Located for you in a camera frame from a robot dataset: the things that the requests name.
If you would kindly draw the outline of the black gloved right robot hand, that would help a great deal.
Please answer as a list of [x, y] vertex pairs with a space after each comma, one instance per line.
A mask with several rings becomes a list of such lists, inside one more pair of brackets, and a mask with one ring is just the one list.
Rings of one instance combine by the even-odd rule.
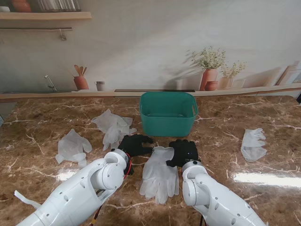
[[174, 149], [174, 156], [167, 160], [166, 164], [170, 167], [183, 167], [189, 161], [198, 160], [198, 150], [195, 142], [186, 139], [177, 139], [169, 143], [169, 147]]

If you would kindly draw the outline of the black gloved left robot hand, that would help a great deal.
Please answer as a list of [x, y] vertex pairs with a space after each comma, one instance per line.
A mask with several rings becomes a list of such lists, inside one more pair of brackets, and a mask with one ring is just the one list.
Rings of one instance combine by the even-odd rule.
[[130, 157], [152, 153], [152, 147], [144, 147], [143, 144], [152, 144], [152, 138], [145, 135], [125, 135], [118, 146], [118, 149], [129, 154]]

